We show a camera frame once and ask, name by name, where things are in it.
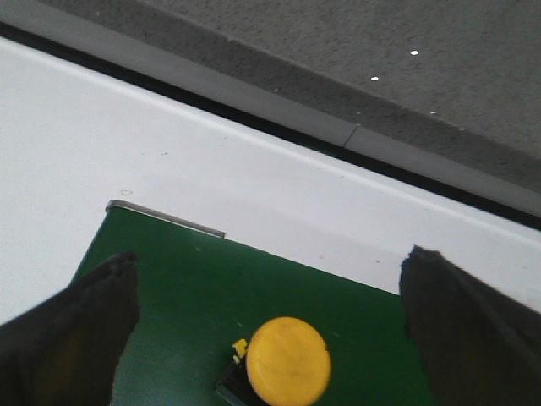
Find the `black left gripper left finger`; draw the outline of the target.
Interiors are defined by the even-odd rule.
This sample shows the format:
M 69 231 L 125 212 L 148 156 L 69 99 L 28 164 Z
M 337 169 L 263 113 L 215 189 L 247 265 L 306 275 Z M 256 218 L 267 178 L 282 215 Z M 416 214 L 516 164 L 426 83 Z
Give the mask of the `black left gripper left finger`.
M 108 405 L 139 321 L 136 256 L 115 255 L 1 326 L 3 405 Z

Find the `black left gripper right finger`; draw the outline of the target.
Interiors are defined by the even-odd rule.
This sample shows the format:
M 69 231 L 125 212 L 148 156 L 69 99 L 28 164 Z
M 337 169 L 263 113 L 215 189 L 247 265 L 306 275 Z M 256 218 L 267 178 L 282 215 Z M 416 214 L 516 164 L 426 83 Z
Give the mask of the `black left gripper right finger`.
M 399 293 L 438 405 L 538 405 L 540 314 L 414 246 Z

